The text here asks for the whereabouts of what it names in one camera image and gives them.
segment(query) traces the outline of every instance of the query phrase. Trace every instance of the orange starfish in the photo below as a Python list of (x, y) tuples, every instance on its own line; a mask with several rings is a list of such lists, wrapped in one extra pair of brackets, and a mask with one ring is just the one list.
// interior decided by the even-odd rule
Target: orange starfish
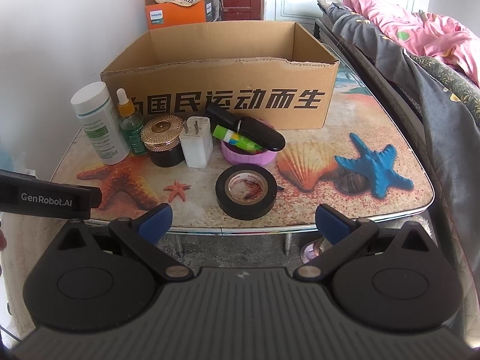
[(175, 180), (172, 185), (169, 185), (168, 187), (163, 188), (164, 191), (171, 191), (170, 196), (169, 196), (169, 203), (171, 203), (172, 200), (174, 200), (175, 196), (179, 195), (179, 197), (185, 201), (186, 196), (185, 192), (183, 190), (189, 190), (191, 185), (188, 184), (182, 184), (179, 181)]
[(77, 174), (78, 180), (100, 180), (102, 203), (99, 210), (105, 210), (118, 192), (125, 192), (137, 203), (141, 210), (151, 210), (158, 205), (158, 197), (138, 174), (138, 169), (146, 157), (130, 155), (115, 165), (97, 164)]

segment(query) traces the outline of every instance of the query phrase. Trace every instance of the pink blanket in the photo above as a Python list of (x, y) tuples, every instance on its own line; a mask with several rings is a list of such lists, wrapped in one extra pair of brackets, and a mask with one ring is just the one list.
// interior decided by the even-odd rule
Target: pink blanket
[(343, 4), (409, 52), (459, 66), (479, 85), (480, 38), (458, 21), (428, 12), (412, 14), (385, 0), (343, 0)]

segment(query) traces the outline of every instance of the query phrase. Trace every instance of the starfish print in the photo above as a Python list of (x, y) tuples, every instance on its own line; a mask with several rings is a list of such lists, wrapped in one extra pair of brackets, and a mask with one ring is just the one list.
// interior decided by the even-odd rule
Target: starfish print
[(381, 152), (370, 150), (363, 141), (353, 132), (350, 139), (360, 153), (356, 160), (335, 156), (335, 161), (347, 170), (364, 175), (371, 184), (371, 193), (377, 199), (386, 196), (389, 186), (412, 190), (413, 181), (400, 176), (395, 172), (393, 164), (397, 150), (392, 145), (387, 145)]
[(146, 157), (130, 155), (115, 165), (97, 164), (77, 174), (78, 180), (100, 180), (102, 203), (99, 210), (105, 210), (118, 192), (129, 195), (141, 210), (151, 210), (158, 205), (158, 197), (138, 169)]
[(179, 195), (179, 197), (185, 201), (186, 196), (185, 192), (183, 190), (189, 190), (191, 185), (188, 184), (182, 184), (179, 181), (175, 180), (172, 185), (169, 185), (168, 187), (163, 188), (164, 191), (171, 191), (170, 196), (169, 196), (169, 203), (171, 203), (172, 200), (174, 200), (175, 196)]

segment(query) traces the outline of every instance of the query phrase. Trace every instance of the green glue stick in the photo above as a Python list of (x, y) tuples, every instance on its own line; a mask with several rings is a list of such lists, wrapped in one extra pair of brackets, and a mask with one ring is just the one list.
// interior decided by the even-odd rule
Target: green glue stick
[(256, 144), (253, 140), (250, 140), (243, 135), (239, 135), (236, 132), (233, 132), (232, 130), (222, 126), (215, 127), (213, 136), (249, 153), (256, 154), (257, 152), (263, 150), (263, 147)]

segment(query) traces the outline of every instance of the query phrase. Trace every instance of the black tape roll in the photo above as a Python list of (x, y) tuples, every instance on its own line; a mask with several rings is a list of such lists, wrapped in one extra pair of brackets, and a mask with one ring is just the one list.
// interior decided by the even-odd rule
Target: black tape roll
[(277, 197), (277, 182), (258, 165), (239, 164), (223, 172), (215, 184), (217, 201), (232, 218), (250, 221), (269, 212)]

